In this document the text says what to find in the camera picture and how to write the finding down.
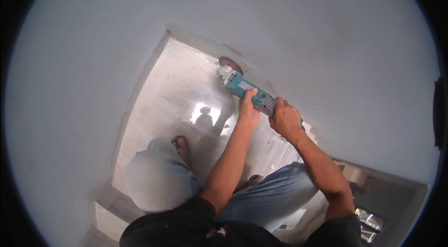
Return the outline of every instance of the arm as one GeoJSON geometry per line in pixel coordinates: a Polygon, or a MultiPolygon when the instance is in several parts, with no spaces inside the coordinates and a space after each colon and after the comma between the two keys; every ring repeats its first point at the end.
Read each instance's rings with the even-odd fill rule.
{"type": "Polygon", "coordinates": [[[213,205],[216,214],[227,205],[243,173],[250,136],[260,116],[260,111],[254,109],[251,102],[256,94],[257,89],[246,90],[244,99],[240,102],[240,115],[235,129],[199,194],[213,205]]]}
{"type": "Polygon", "coordinates": [[[288,140],[299,152],[311,180],[328,200],[325,221],[354,214],[352,191],[334,162],[308,137],[300,127],[300,113],[279,97],[271,127],[288,140]]]}

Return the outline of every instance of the man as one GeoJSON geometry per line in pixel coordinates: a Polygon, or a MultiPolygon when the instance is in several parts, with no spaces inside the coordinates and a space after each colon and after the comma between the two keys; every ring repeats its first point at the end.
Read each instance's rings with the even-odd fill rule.
{"type": "Polygon", "coordinates": [[[146,152],[137,153],[126,169],[126,180],[136,204],[153,214],[127,227],[120,239],[122,247],[287,246],[270,231],[303,206],[317,189],[325,194],[329,205],[325,223],[311,234],[305,246],[360,245],[360,224],[347,181],[302,130],[300,113],[281,97],[269,122],[297,149],[305,165],[294,162],[234,194],[252,130],[259,120],[259,111],[251,103],[256,94],[256,89],[246,91],[232,135],[203,189],[189,171],[185,139],[174,143],[184,149],[182,157],[159,139],[154,139],[146,152]],[[150,175],[145,175],[143,169],[149,167],[146,172],[150,175]],[[166,172],[169,174],[164,178],[157,178],[166,172]],[[161,179],[164,189],[154,185],[161,179]]]}

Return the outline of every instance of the black t-shirt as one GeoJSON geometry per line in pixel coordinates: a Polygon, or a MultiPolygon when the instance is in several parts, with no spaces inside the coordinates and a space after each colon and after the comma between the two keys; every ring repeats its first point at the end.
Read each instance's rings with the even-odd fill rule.
{"type": "MultiPolygon", "coordinates": [[[[288,246],[253,224],[214,223],[215,214],[210,202],[194,197],[174,210],[138,218],[126,228],[120,246],[288,246]]],[[[346,215],[325,222],[311,234],[305,247],[358,247],[360,238],[356,215],[346,215]]]]}

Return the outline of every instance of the hand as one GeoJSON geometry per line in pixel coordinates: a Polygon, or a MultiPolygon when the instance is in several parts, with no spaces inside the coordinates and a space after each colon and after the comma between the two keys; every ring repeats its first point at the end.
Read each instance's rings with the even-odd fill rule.
{"type": "Polygon", "coordinates": [[[273,130],[286,138],[290,143],[298,141],[300,132],[300,112],[288,104],[288,101],[278,97],[274,117],[269,118],[269,123],[273,130]]]}
{"type": "Polygon", "coordinates": [[[248,127],[254,128],[260,118],[260,111],[256,110],[252,105],[252,97],[258,92],[257,88],[247,89],[244,93],[243,100],[240,100],[240,115],[238,122],[246,124],[248,127]]]}

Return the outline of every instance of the concrete floor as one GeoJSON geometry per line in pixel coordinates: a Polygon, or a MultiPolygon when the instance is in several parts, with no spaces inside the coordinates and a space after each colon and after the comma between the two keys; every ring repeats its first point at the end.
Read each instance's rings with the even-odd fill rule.
{"type": "MultiPolygon", "coordinates": [[[[113,186],[129,195],[125,169],[132,157],[156,137],[183,135],[191,151],[192,171],[204,184],[238,118],[238,99],[224,91],[216,76],[217,59],[170,37],[131,112],[116,163],[113,186]]],[[[304,124],[308,135],[310,126],[304,124]]],[[[263,176],[293,161],[294,147],[260,115],[249,144],[241,182],[263,176]]],[[[322,197],[316,200],[320,204],[322,197]]]]}

